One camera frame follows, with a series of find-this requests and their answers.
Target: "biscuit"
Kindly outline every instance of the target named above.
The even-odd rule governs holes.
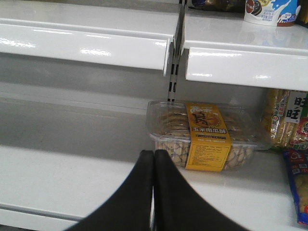
[[[201,126],[215,127],[220,123],[219,117],[212,112],[196,112],[194,114],[196,123]],[[225,112],[223,119],[230,133],[232,141],[249,142],[253,136],[247,136],[243,132],[243,121],[240,116],[234,112]],[[159,116],[161,126],[157,131],[158,134],[167,135],[168,137],[177,137],[179,140],[190,137],[190,126],[185,107],[168,110]],[[172,161],[177,166],[185,167],[189,150],[190,142],[182,141],[157,141],[155,149],[165,149],[169,153]],[[236,169],[246,163],[252,157],[254,147],[235,145],[232,146],[227,157],[224,169]]]
[[[262,11],[262,5],[259,1],[255,1],[254,4],[255,4],[254,10],[251,12],[251,14],[253,14],[254,16],[257,16]]]

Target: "snack bag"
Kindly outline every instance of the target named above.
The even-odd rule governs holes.
[[[302,8],[300,9],[299,15],[297,17],[297,22],[308,27],[308,1],[301,0],[300,5]]]
[[[283,153],[297,222],[308,225],[308,152],[289,149]]]
[[[207,11],[244,12],[245,0],[192,0],[196,9]]]
[[[275,149],[308,150],[307,92],[269,89],[261,124]]]

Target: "transparent lid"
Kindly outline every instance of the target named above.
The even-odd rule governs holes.
[[[268,134],[256,126],[241,107],[216,104],[227,126],[232,144],[256,146],[266,150],[271,147]],[[189,121],[184,103],[151,101],[148,104],[146,126],[155,141],[191,142]]]

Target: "product packaging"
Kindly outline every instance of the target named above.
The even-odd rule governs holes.
[[[293,26],[299,11],[298,0],[246,0],[244,20],[268,26]]]
[[[270,134],[274,149],[308,150],[307,92],[269,89],[261,124]]]
[[[192,4],[199,10],[244,12],[245,0],[192,0]]]
[[[297,213],[297,222],[308,225],[308,152],[289,149],[283,154]]]
[[[300,0],[301,9],[297,17],[297,23],[308,27],[308,1]]]
[[[200,140],[216,140],[215,145],[211,145],[216,148],[212,150],[201,141],[203,147],[199,146],[198,150],[207,154],[197,154],[192,157],[192,160],[194,159],[192,165],[201,166],[195,168],[196,170],[218,163],[223,163],[221,169],[237,169],[252,159],[255,150],[266,150],[270,147],[270,143],[266,142],[266,132],[252,121],[243,108],[218,104],[223,121],[216,111],[212,111],[214,113],[206,114],[207,124],[204,126],[202,124],[204,121],[199,118],[204,118],[206,110],[198,108],[198,104],[195,106],[193,117],[197,118],[198,125],[190,126],[185,103],[149,102],[146,119],[148,134],[155,141],[155,148],[167,150],[175,165],[187,166],[192,141],[191,129],[195,130],[195,137]],[[220,127],[222,123],[217,124],[217,122],[225,124],[226,133],[224,128]],[[230,136],[231,147],[224,157],[221,153],[222,146],[218,143],[226,144],[221,142],[224,141],[221,137],[225,134]]]

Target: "yellow label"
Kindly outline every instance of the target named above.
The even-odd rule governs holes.
[[[231,148],[231,139],[218,107],[186,103],[191,147],[186,169],[221,171]]]
[[[267,6],[271,0],[259,0],[259,2],[261,3],[261,6]]]

